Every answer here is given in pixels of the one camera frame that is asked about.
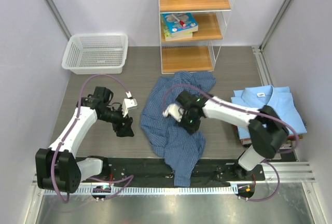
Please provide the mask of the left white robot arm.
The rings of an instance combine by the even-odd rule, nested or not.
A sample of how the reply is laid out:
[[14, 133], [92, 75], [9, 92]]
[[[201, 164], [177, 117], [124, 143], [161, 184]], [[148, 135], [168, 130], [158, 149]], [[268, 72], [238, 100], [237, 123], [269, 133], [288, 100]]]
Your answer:
[[74, 193], [79, 184], [91, 177], [107, 181], [111, 171], [107, 159], [88, 156], [77, 161], [78, 148], [90, 128], [98, 121], [112, 124], [118, 137], [133, 137], [133, 119], [129, 110], [137, 108], [137, 101], [130, 92], [118, 108], [110, 106], [114, 94], [106, 87], [96, 87], [93, 94], [81, 97], [68, 125], [47, 148], [35, 155], [37, 184], [41, 189]]

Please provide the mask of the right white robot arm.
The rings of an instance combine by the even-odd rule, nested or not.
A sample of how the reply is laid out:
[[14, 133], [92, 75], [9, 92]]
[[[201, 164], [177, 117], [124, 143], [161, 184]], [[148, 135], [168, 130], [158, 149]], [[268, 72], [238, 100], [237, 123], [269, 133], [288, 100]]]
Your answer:
[[177, 103], [167, 107], [169, 114], [188, 133], [199, 129], [200, 118], [217, 119], [243, 128], [250, 134], [251, 146], [241, 154], [233, 170], [238, 179], [248, 179], [253, 169], [263, 160], [272, 159], [289, 132], [274, 109], [243, 107], [209, 94], [195, 96], [182, 91]]

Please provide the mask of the dark blue checkered shirt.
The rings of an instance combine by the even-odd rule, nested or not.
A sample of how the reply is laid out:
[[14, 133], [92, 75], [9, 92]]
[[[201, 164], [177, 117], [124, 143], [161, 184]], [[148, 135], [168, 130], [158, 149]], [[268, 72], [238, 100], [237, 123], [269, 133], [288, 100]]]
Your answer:
[[200, 131], [191, 135], [178, 126], [174, 118], [162, 115], [163, 102], [166, 106], [174, 103], [185, 89], [177, 87], [167, 94], [177, 84], [192, 85], [209, 92], [216, 79], [211, 72], [177, 72], [173, 76], [159, 77], [142, 110], [140, 126], [153, 152], [173, 170], [174, 186], [189, 187], [192, 171], [204, 153], [206, 139]]

